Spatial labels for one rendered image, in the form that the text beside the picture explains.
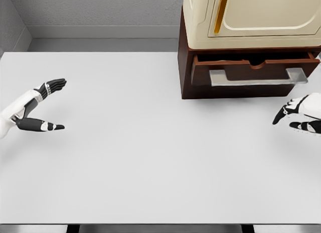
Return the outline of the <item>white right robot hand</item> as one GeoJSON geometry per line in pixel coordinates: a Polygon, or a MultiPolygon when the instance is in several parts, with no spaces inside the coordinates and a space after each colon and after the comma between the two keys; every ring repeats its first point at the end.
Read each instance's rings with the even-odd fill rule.
{"type": "Polygon", "coordinates": [[[274,117],[272,124],[276,125],[287,115],[300,114],[312,118],[312,121],[291,122],[289,126],[296,130],[321,135],[321,93],[311,93],[290,99],[274,117]]]}

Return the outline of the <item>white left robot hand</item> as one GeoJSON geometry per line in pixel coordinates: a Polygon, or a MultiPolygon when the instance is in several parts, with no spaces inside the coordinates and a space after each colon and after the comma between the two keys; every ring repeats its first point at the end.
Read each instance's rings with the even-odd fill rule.
{"type": "Polygon", "coordinates": [[[44,82],[42,85],[28,90],[7,106],[1,114],[7,120],[8,130],[14,126],[18,127],[20,130],[34,132],[64,129],[64,125],[54,124],[36,118],[29,118],[28,115],[49,95],[62,90],[66,83],[67,81],[64,78],[44,82]]]}

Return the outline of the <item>brown wooden cabinet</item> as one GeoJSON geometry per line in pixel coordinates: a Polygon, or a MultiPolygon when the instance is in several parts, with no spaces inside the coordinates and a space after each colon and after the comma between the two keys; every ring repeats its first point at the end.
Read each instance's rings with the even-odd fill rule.
{"type": "Polygon", "coordinates": [[[275,80],[236,80],[227,79],[225,70],[210,70],[209,86],[193,86],[191,72],[194,56],[203,54],[252,54],[252,53],[289,53],[311,52],[316,58],[321,53],[321,46],[290,48],[243,48],[243,49],[192,49],[187,39],[185,17],[181,16],[178,46],[178,66],[183,99],[213,98],[251,98],[287,96],[300,80],[292,77],[298,73],[308,78],[301,68],[288,68],[288,79],[275,80]]]}

